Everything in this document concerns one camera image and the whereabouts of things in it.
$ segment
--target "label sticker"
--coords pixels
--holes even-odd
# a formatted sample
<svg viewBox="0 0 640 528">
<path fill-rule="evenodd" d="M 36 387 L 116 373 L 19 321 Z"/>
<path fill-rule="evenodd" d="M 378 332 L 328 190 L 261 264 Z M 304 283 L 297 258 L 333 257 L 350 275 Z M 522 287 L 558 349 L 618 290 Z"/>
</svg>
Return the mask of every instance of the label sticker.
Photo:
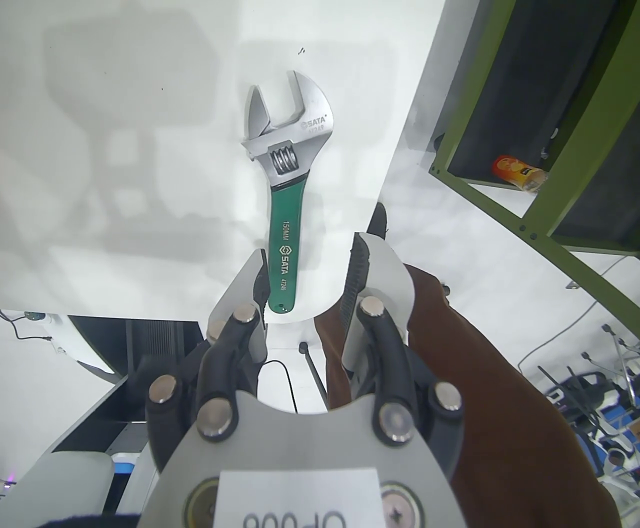
<svg viewBox="0 0 640 528">
<path fill-rule="evenodd" d="M 385 528 L 375 468 L 223 471 L 213 528 Z"/>
</svg>

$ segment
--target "brown leather cover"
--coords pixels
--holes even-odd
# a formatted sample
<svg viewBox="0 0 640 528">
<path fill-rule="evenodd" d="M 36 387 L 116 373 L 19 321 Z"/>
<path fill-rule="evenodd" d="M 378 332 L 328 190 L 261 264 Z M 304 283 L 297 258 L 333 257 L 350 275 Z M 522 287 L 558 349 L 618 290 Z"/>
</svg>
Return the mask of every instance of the brown leather cover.
<svg viewBox="0 0 640 528">
<path fill-rule="evenodd" d="M 407 266 L 415 288 L 409 345 L 465 402 L 465 438 L 452 480 L 469 528 L 619 527 L 563 417 L 453 310 L 437 278 Z M 316 317 L 332 408 L 350 402 L 340 357 L 339 302 Z"/>
</svg>

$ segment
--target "green wrench handle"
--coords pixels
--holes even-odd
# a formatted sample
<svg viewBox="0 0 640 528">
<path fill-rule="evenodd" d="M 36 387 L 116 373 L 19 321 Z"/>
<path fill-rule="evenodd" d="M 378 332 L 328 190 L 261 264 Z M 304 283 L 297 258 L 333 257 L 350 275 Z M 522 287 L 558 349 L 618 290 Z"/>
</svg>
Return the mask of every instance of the green wrench handle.
<svg viewBox="0 0 640 528">
<path fill-rule="evenodd" d="M 296 303 L 302 192 L 309 173 L 271 188 L 269 227 L 269 308 L 286 314 Z"/>
</svg>

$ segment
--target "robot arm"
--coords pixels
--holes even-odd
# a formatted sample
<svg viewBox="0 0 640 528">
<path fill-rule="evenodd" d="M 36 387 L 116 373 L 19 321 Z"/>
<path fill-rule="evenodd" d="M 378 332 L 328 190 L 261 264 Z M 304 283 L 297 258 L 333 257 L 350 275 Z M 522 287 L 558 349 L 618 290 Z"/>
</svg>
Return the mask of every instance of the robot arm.
<svg viewBox="0 0 640 528">
<path fill-rule="evenodd" d="M 407 346 L 413 285 L 402 262 L 380 238 L 355 235 L 341 309 L 353 401 L 321 415 L 256 398 L 266 269 L 257 250 L 212 311 L 207 343 L 149 389 L 148 437 L 161 477 L 140 528 L 210 527 L 224 471 L 340 468 L 375 468 L 383 507 L 400 500 L 412 527 L 426 517 L 429 526 L 463 527 L 447 482 L 462 443 L 460 393 Z"/>
</svg>

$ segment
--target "green metal shelf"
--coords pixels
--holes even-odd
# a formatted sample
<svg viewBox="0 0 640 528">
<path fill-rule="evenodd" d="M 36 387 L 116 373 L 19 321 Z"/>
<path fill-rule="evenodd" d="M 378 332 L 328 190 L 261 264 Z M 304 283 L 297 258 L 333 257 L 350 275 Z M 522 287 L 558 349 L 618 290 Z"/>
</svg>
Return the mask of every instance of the green metal shelf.
<svg viewBox="0 0 640 528">
<path fill-rule="evenodd" d="M 640 339 L 640 307 L 571 253 L 587 251 L 637 257 L 640 233 L 636 232 L 624 243 L 554 234 L 584 195 L 640 103 L 640 60 L 637 59 L 640 5 L 635 1 L 621 4 L 618 13 L 624 13 L 625 23 L 620 24 L 618 14 L 611 24 L 620 30 L 620 35 L 603 39 L 605 43 L 614 40 L 614 49 L 601 52 L 592 62 L 592 68 L 596 65 L 601 71 L 597 82 L 591 76 L 583 83 L 583 91 L 589 90 L 590 98 L 574 99 L 573 108 L 566 114 L 573 120 L 571 133 L 563 140 L 562 149 L 552 153 L 549 180 L 522 218 L 471 187 L 469 180 L 449 171 L 491 72 L 516 0 L 493 5 L 475 60 L 467 72 L 465 90 L 430 172 L 566 273 Z M 607 63 L 602 62 L 604 54 Z M 579 116 L 575 110 L 578 106 L 581 106 Z"/>
</svg>

